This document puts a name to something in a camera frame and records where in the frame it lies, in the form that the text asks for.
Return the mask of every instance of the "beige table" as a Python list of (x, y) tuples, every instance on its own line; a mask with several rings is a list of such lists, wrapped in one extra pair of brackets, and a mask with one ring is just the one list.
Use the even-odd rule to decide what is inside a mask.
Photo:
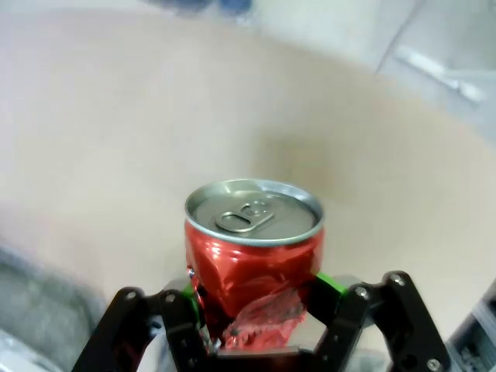
[(184, 271), (190, 191), (290, 181), (325, 205), (326, 272), (406, 270), (447, 337), (494, 279), (496, 156), (379, 80), (159, 15), (4, 15), (2, 242), (107, 298), (154, 292)]

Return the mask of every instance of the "tiled floor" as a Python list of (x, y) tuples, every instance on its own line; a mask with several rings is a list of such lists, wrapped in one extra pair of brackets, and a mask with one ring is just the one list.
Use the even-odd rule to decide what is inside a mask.
[[(320, 53), (353, 60), (416, 91), (438, 109), (474, 126), (496, 143), (496, 11), (493, 0), (255, 0), (249, 24), (266, 36)], [(144, 0), (0, 0), (0, 10), (53, 8), (163, 12)], [(397, 46), (461, 70), (483, 88), (487, 100), (474, 105), (439, 82), (394, 58)]]

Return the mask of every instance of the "can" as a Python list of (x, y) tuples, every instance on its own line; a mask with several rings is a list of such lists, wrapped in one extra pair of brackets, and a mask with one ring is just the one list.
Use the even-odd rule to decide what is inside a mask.
[(194, 286), (201, 285), (209, 303), (231, 318), (250, 302), (297, 288), (320, 270), (322, 205), (294, 185), (215, 182), (194, 191), (185, 209)]

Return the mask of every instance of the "black mechanical arm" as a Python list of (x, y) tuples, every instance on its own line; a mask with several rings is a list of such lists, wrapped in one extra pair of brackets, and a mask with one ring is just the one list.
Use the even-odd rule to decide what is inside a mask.
[(442, 372), (450, 367), (434, 322), (404, 272), (388, 273), (380, 284), (356, 284), (345, 294), (317, 277), (309, 285), (306, 306), (326, 326), (315, 350), (213, 353), (205, 347), (198, 331), (198, 314), (187, 295), (164, 290), (145, 297), (139, 288), (123, 288), (103, 315), (73, 372), (136, 372), (153, 338), (150, 327), (157, 315), (163, 319), (179, 372), (341, 372), (366, 320), (372, 320), (384, 334), (391, 372)]

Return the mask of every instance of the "silver can top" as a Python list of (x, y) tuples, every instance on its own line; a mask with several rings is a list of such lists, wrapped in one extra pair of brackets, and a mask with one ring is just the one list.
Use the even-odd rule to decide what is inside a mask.
[(248, 246), (279, 246), (314, 236), (323, 224), (317, 198), (291, 184), (232, 180), (207, 184), (186, 201), (187, 220), (216, 238)]

